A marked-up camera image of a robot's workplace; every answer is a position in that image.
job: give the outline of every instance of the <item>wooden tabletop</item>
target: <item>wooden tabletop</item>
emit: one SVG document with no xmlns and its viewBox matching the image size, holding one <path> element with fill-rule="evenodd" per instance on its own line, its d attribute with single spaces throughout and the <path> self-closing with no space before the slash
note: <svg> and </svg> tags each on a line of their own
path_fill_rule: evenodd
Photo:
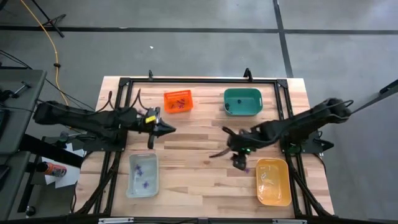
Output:
<svg viewBox="0 0 398 224">
<path fill-rule="evenodd" d="M 108 92 L 113 91 L 113 103 L 120 77 L 104 77 L 97 108 L 102 107 Z M 309 109 L 304 80 L 288 79 L 295 114 Z M 262 94 L 263 110 L 252 117 L 227 116 L 223 109 L 223 93 L 227 88 L 257 88 Z M 248 129 L 261 122 L 279 119 L 275 93 L 268 84 L 230 83 L 134 83 L 132 100 L 141 89 L 146 107 L 163 107 L 165 92 L 191 90 L 193 109 L 186 113 L 168 114 L 163 109 L 162 119 L 177 128 L 176 132 L 155 140 L 159 158 L 159 193 L 149 198 L 127 198 L 129 160 L 131 154 L 147 152 L 148 134 L 129 132 L 114 192 L 112 216 L 130 217 L 223 217 L 223 218 L 292 218 L 293 206 L 272 207 L 261 204 L 256 196 L 255 166 L 258 159 L 281 158 L 279 143 L 265 147 L 248 157 L 249 172 L 232 166 L 231 153 L 209 159 L 226 147 L 228 135 L 221 130 L 227 126 L 234 131 Z M 95 152 L 84 162 L 76 188 L 78 210 L 98 185 L 103 163 L 103 152 Z M 321 162 L 311 154 L 303 154 L 307 185 L 314 196 L 330 213 L 333 207 L 326 176 Z M 108 189 L 103 197 L 106 204 Z M 298 189 L 300 208 L 304 212 L 302 194 Z"/>
</svg>

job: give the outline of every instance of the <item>concrete floor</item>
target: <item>concrete floor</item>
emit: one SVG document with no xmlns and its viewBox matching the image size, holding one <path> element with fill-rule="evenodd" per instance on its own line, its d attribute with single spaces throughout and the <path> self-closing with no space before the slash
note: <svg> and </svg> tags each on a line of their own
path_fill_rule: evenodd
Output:
<svg viewBox="0 0 398 224">
<path fill-rule="evenodd" d="M 60 26 L 277 28 L 272 0 L 37 2 L 50 16 L 67 14 Z M 394 0 L 280 0 L 279 5 L 286 29 L 398 29 Z M 0 24 L 36 26 L 18 1 L 5 9 L 0 11 Z M 63 39 L 51 35 L 62 64 L 62 88 L 90 106 L 96 104 L 105 75 L 146 75 L 151 69 L 154 75 L 241 77 L 249 67 L 256 77 L 286 77 L 278 34 L 66 32 Z M 333 96 L 353 99 L 357 108 L 397 79 L 398 35 L 287 34 L 286 39 L 294 77 L 305 79 L 311 105 Z M 42 32 L 0 31 L 0 49 L 48 71 L 54 81 L 54 54 Z M 40 98 L 62 100 L 48 85 Z M 64 130 L 32 122 L 27 132 L 41 137 Z M 333 126 L 323 130 L 323 138 L 333 141 Z M 361 203 L 365 195 L 355 191 L 357 186 L 345 172 L 350 164 L 332 149 L 325 153 L 325 163 L 335 213 L 345 218 L 380 218 L 365 212 L 367 205 Z M 59 191 L 37 190 L 35 197 L 40 200 L 32 199 L 32 203 L 39 208 L 38 217 L 68 212 L 72 191 L 62 191 L 64 200 L 54 202 L 52 197 Z M 49 206 L 52 213 L 45 212 Z"/>
</svg>

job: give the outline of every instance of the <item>green bowl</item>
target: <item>green bowl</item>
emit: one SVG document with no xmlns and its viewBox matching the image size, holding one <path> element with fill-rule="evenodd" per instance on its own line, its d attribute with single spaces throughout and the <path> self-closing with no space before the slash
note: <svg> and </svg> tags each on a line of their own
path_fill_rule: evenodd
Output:
<svg viewBox="0 0 398 224">
<path fill-rule="evenodd" d="M 231 116 L 254 116 L 262 110 L 262 97 L 255 88 L 230 88 L 224 92 L 224 109 Z"/>
</svg>

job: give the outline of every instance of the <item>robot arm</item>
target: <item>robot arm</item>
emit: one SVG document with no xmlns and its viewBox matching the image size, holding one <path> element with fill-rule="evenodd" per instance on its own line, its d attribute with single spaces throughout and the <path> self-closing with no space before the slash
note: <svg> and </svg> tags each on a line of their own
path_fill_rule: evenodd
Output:
<svg viewBox="0 0 398 224">
<path fill-rule="evenodd" d="M 211 157 L 222 156 L 229 151 L 236 152 L 231 158 L 233 165 L 244 170 L 246 168 L 246 155 L 274 144 L 282 137 L 291 144 L 300 144 L 308 139 L 310 133 L 325 124 L 347 121 L 351 115 L 348 106 L 352 102 L 352 100 L 342 101 L 330 98 L 289 119 L 266 121 L 252 127 L 250 131 L 241 129 L 238 134 L 227 127 L 223 127 L 223 131 L 229 134 L 228 148 Z"/>
<path fill-rule="evenodd" d="M 110 144 L 118 143 L 121 129 L 148 133 L 149 149 L 153 149 L 155 137 L 175 131 L 175 128 L 162 121 L 159 107 L 149 108 L 146 114 L 138 113 L 133 107 L 92 112 L 47 101 L 38 105 L 33 118 L 38 124 L 63 124 L 88 131 Z"/>
</svg>

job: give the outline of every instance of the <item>yellow plastic tub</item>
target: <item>yellow plastic tub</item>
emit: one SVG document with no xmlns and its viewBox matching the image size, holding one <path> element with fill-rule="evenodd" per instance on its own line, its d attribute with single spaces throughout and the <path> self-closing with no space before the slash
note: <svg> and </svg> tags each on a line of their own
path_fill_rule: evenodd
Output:
<svg viewBox="0 0 398 224">
<path fill-rule="evenodd" d="M 289 168 L 283 159 L 260 159 L 256 166 L 257 197 L 264 205 L 288 206 Z"/>
</svg>

